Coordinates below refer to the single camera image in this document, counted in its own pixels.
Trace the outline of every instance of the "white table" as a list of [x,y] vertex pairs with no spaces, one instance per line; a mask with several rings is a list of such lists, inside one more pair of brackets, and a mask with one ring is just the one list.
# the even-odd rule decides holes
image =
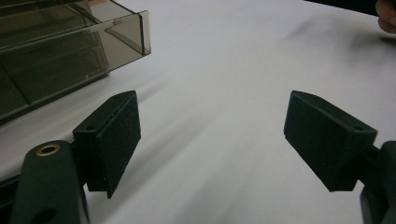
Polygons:
[[316,94],[396,134],[396,37],[376,18],[304,1],[119,1],[150,12],[152,54],[0,127],[0,179],[113,94],[136,90],[142,139],[92,223],[362,223],[283,135],[290,92]]

